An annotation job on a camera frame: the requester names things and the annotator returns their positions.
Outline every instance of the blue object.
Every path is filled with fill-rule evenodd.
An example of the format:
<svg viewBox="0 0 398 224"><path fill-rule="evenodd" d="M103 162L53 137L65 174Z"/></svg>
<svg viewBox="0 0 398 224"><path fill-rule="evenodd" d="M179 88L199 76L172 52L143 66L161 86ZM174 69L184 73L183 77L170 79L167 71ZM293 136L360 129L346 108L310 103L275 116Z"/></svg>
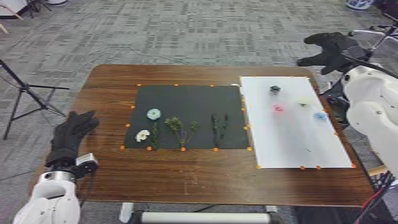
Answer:
<svg viewBox="0 0 398 224"><path fill-rule="evenodd" d="M325 120L326 120L326 114L321 113L321 112L314 113L314 118L316 118L318 120L325 121Z"/></svg>
<svg viewBox="0 0 398 224"><path fill-rule="evenodd" d="M346 7L351 10L364 11L373 5L374 0L346 0Z"/></svg>

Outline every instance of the white paper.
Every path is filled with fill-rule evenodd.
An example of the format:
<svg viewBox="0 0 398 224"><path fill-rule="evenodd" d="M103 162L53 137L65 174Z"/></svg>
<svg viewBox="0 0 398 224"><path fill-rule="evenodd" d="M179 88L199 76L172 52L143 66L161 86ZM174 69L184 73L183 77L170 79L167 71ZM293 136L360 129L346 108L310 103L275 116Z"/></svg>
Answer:
<svg viewBox="0 0 398 224"><path fill-rule="evenodd" d="M277 95L271 86L280 87ZM241 77L241 93L259 167L351 168L328 118L314 118L323 107L309 79ZM275 112L273 105L282 106L282 112Z"/></svg>

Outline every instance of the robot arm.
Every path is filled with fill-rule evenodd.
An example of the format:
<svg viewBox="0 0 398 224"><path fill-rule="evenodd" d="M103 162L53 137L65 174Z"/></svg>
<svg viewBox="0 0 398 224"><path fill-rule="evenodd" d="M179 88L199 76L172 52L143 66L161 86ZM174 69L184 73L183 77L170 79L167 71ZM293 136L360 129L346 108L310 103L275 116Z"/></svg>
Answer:
<svg viewBox="0 0 398 224"><path fill-rule="evenodd" d="M97 162L92 154L76 158L79 141L99 124L94 112L71 112L67 121L55 128L51 153L46 159L49 171L40 174L31 196L12 224L78 224L79 204L74 181L92 173Z"/></svg>
<svg viewBox="0 0 398 224"><path fill-rule="evenodd" d="M321 74L337 70L341 90L350 107L346 119L355 130L366 135L373 151L398 175L398 79L394 74L367 63L371 53L341 33L314 34L307 44L321 47L321 53L296 61L298 66L325 66Z"/></svg>

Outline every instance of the carpet floor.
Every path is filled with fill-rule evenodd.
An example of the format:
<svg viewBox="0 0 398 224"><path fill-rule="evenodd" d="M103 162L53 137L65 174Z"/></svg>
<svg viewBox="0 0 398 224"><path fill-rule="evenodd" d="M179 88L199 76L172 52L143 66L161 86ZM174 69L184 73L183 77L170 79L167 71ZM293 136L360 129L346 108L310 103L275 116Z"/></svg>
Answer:
<svg viewBox="0 0 398 224"><path fill-rule="evenodd" d="M300 57L319 49L302 39L319 32L364 29L389 24L371 8L353 12L342 0L71 0L42 8L24 20L1 20L10 34L0 33L0 57L23 80L65 86L53 104L69 110L92 67L99 64L174 64L222 66L294 66ZM369 45L371 36L358 36ZM394 42L380 48L374 60L398 72ZM319 87L337 73L316 74ZM12 110L17 91L0 80L0 130ZM23 98L19 113L33 108ZM8 140L0 140L0 223L28 199L28 180L49 146L53 126L62 118L47 112L23 118ZM362 135L344 131L366 168L380 162ZM119 223L119 203L88 202L81 223ZM149 211L193 211L204 205L138 204ZM211 212L262 212L262 206L216 206ZM296 223L291 207L278 207L286 223Z"/></svg>

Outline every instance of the white flower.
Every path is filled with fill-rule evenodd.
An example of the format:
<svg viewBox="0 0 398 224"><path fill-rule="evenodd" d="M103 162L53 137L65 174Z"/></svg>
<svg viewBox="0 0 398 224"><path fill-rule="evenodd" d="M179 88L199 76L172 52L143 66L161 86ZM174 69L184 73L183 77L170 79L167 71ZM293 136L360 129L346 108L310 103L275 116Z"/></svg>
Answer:
<svg viewBox="0 0 398 224"><path fill-rule="evenodd" d="M149 135L151 135L149 131L147 130L142 130L138 132L138 134L135 135L136 142L145 141Z"/></svg>
<svg viewBox="0 0 398 224"><path fill-rule="evenodd" d="M145 116L147 116L147 118L149 118L152 121L156 121L158 118L159 118L159 116L161 116L161 112L159 112L159 110L158 110L158 109L151 109L151 110L147 111L147 113L145 113Z"/></svg>

